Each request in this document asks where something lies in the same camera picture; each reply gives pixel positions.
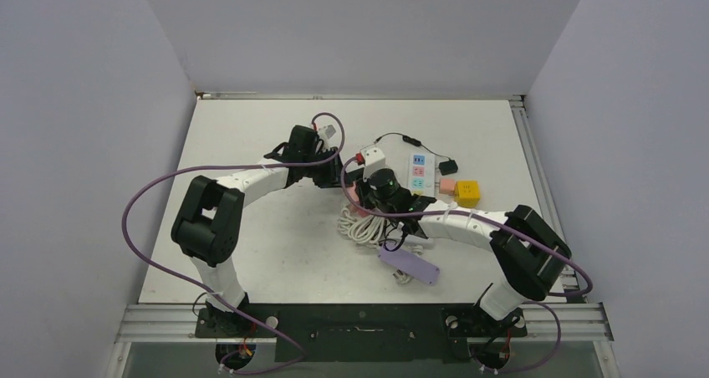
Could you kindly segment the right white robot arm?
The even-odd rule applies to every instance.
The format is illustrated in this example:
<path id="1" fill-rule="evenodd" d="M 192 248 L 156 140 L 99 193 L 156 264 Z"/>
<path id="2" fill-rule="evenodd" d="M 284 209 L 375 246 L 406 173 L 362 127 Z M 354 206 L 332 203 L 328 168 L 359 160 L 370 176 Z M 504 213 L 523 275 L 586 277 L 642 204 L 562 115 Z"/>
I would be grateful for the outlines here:
<path id="1" fill-rule="evenodd" d="M 394 172 L 381 169 L 354 182 L 357 203 L 400 227 L 406 235 L 446 239 L 491 252 L 502 277 L 476 302 L 474 327 L 485 335 L 501 329 L 526 301 L 546 299 L 572 252 L 563 239 L 529 206 L 486 212 L 414 194 Z"/>

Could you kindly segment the yellow cube plug adapter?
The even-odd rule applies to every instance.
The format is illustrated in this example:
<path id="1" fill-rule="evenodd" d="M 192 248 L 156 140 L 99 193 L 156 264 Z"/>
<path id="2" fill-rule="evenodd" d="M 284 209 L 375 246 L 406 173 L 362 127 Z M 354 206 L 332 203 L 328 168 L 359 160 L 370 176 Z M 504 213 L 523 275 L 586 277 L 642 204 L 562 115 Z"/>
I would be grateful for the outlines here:
<path id="1" fill-rule="evenodd" d="M 481 200 L 480 187 L 477 181 L 456 181 L 454 187 L 455 202 L 465 208 L 476 208 Z"/>

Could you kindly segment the white multi-socket power strip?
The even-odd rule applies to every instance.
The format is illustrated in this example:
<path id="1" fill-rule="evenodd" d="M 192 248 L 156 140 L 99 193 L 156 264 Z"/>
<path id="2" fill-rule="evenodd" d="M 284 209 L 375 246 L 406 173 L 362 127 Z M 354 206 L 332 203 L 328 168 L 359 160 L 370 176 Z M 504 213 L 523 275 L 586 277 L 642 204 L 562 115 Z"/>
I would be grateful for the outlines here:
<path id="1" fill-rule="evenodd" d="M 436 196 L 436 156 L 413 151 L 409 157 L 407 188 L 412 194 Z"/>

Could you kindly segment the pink cube socket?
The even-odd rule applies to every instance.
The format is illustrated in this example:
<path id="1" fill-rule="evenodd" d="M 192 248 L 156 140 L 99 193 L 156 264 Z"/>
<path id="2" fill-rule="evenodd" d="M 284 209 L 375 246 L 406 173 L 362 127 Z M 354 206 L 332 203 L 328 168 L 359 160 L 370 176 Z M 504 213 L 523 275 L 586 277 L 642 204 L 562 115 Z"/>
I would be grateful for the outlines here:
<path id="1" fill-rule="evenodd" d="M 348 186 L 346 188 L 345 193 L 345 196 L 351 199 L 351 201 L 348 201 L 348 204 L 346 205 L 351 215 L 357 217 L 368 217 L 370 215 L 367 211 L 363 211 L 360 208 L 361 203 L 357 194 L 357 186 L 355 183 L 353 183 L 351 186 Z"/>

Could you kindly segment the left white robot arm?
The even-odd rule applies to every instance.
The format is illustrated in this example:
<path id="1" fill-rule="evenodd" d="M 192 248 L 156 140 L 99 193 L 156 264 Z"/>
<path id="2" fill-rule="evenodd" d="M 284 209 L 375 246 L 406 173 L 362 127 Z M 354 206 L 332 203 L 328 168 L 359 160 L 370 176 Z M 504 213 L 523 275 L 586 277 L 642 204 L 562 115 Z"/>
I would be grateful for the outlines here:
<path id="1" fill-rule="evenodd" d="M 304 178 L 320 188 L 337 187 L 343 162 L 329 143 L 333 135 L 332 125 L 319 129 L 296 125 L 288 141 L 264 155 L 256 167 L 216 179 L 196 176 L 191 180 L 171 239 L 210 289 L 206 299 L 208 325 L 219 327 L 229 336 L 250 329 L 248 295 L 232 261 L 243 210 Z"/>

